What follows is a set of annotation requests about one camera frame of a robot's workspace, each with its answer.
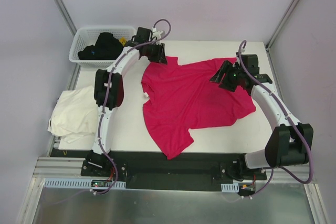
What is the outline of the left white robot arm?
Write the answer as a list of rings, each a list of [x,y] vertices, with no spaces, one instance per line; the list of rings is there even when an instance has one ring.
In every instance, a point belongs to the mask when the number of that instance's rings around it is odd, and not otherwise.
[[[166,36],[167,33],[155,27],[139,27],[114,63],[96,72],[93,95],[98,106],[98,125],[86,161],[99,176],[108,175],[113,167],[108,156],[112,138],[108,135],[111,121],[124,99],[123,77],[141,57],[147,57],[150,62],[167,64],[165,45],[160,43]]]

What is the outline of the pink t shirt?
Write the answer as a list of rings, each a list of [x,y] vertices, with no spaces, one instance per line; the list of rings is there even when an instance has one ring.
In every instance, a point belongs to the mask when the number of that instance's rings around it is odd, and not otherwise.
[[[150,63],[141,85],[149,96],[143,117],[149,135],[167,159],[194,143],[189,130],[232,126],[256,111],[245,90],[230,92],[210,82],[223,58],[185,65],[177,57],[167,64]]]

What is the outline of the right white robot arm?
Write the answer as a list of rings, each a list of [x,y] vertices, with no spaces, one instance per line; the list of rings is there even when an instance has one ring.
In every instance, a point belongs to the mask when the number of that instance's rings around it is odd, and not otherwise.
[[[257,102],[272,129],[265,148],[244,154],[236,166],[236,173],[240,178],[248,179],[255,173],[255,169],[281,168],[287,172],[288,166],[308,164],[309,174],[306,180],[289,172],[296,181],[308,184],[313,179],[313,128],[293,116],[276,94],[270,76],[259,71],[257,55],[238,55],[235,63],[224,60],[210,79],[230,92],[236,91],[238,87],[243,88]]]

